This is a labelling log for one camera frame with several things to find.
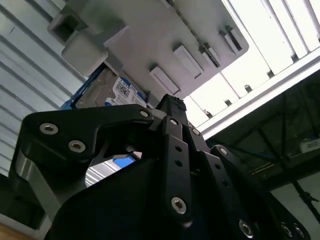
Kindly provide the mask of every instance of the hard drive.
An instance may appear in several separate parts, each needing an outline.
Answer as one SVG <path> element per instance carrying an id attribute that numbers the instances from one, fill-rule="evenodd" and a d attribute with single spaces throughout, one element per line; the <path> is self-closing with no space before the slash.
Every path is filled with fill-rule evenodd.
<path id="1" fill-rule="evenodd" d="M 146 95 L 126 76 L 116 76 L 105 68 L 92 84 L 82 93 L 75 107 L 78 109 L 139 104 L 146 107 Z"/>

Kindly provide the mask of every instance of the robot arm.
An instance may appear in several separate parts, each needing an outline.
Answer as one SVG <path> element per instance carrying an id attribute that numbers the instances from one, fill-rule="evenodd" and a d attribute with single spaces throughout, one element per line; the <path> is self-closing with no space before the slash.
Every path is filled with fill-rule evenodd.
<path id="1" fill-rule="evenodd" d="M 86 188 L 90 166 L 133 151 L 142 158 Z M 310 239 L 227 148 L 208 148 L 169 95 L 153 111 L 133 104 L 27 116 L 9 178 L 34 193 L 51 240 Z"/>

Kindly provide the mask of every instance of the metal frame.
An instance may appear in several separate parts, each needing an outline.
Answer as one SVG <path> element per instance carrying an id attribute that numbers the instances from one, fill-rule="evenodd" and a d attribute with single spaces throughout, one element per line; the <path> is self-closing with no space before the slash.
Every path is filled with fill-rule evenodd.
<path id="1" fill-rule="evenodd" d="M 209 139 L 319 69 L 320 48 L 272 77 L 220 114 L 207 120 L 198 127 L 198 130 L 202 132 L 204 139 Z"/>

